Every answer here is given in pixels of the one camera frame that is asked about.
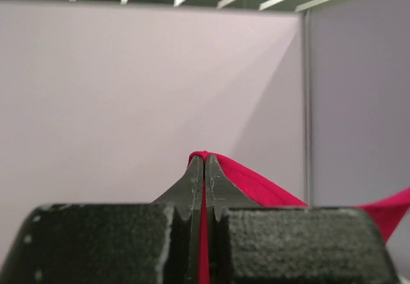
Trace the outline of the red t shirt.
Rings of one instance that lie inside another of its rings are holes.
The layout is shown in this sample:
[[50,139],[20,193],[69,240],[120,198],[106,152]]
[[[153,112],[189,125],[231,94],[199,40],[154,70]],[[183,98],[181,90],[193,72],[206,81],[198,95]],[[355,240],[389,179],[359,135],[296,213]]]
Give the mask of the red t shirt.
[[[228,179],[257,204],[264,207],[307,206],[305,202],[285,189],[226,156],[207,151],[196,151],[190,155],[189,161],[194,156],[199,156],[205,162],[206,158],[211,155],[216,156]],[[409,209],[409,188],[378,202],[356,207],[366,211],[375,221],[384,241],[387,242]],[[201,237],[199,279],[196,280],[196,283],[210,283],[209,263],[206,262],[208,250],[205,250],[207,245],[208,238]]]

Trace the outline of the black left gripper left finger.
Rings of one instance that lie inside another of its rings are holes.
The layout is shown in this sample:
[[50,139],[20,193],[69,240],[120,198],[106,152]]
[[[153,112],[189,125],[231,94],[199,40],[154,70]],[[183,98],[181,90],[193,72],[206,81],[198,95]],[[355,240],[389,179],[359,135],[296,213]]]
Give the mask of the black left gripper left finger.
[[54,204],[22,223],[2,283],[195,283],[204,163],[152,203]]

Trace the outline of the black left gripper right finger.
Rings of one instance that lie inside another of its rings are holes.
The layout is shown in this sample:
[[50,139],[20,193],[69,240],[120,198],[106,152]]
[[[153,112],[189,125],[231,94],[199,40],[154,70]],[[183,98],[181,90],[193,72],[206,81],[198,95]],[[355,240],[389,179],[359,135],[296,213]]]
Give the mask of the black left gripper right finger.
[[204,166],[212,283],[398,283],[376,224],[358,208],[264,208]]

